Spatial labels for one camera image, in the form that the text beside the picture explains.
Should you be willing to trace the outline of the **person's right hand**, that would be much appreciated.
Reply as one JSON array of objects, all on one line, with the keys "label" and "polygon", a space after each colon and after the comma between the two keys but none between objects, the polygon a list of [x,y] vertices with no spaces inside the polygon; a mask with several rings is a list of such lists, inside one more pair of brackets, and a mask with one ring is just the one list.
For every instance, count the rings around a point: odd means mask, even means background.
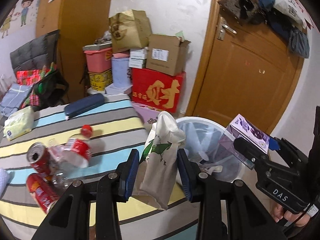
[{"label": "person's right hand", "polygon": [[[283,207],[280,204],[274,202],[272,205],[270,214],[276,223],[279,222],[283,218],[285,218],[288,222],[293,223],[297,218],[299,218],[299,216],[302,213],[295,215],[295,214],[292,214],[290,211],[284,212]],[[310,218],[311,217],[306,213],[300,220],[298,220],[295,223],[295,226],[297,226],[299,228],[305,226],[309,222]]]}]

